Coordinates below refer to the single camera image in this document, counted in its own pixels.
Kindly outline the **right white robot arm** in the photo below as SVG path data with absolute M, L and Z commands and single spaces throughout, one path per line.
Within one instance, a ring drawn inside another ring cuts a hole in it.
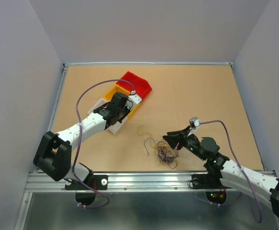
M 272 209 L 279 218 L 279 177 L 268 176 L 244 166 L 220 153 L 220 147 L 210 137 L 199 140 L 191 128 L 168 132 L 163 139 L 173 149 L 185 148 L 205 161 L 204 168 L 208 171 L 207 183 L 212 187 L 220 184 L 242 192 L 257 199 Z

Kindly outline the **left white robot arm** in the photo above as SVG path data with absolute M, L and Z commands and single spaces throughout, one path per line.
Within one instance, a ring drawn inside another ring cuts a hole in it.
M 72 179 L 81 188 L 89 188 L 93 183 L 92 171 L 72 159 L 72 152 L 79 151 L 81 144 L 91 136 L 110 127 L 120 128 L 141 101 L 137 94 L 121 92 L 114 93 L 110 101 L 100 99 L 85 119 L 58 133 L 46 132 L 35 154 L 34 165 L 54 181 Z

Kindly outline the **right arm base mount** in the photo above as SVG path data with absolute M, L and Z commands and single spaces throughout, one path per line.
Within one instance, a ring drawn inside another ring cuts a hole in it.
M 220 179 L 210 173 L 195 173 L 188 182 L 191 189 L 204 189 L 206 199 L 211 204 L 222 206 L 227 199 L 227 187 L 222 185 Z

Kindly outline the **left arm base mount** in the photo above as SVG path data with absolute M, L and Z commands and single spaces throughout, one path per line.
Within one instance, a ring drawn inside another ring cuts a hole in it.
M 75 166 L 72 164 L 69 172 L 63 178 L 65 180 L 65 186 L 68 189 L 74 190 L 86 190 L 92 193 L 77 193 L 75 200 L 78 207 L 84 209 L 102 208 L 109 204 L 109 197 L 97 191 L 97 181 L 94 179 L 94 174 L 91 169 L 82 163 L 76 163 Z M 94 205 L 93 202 L 97 197 L 105 199 L 103 204 Z

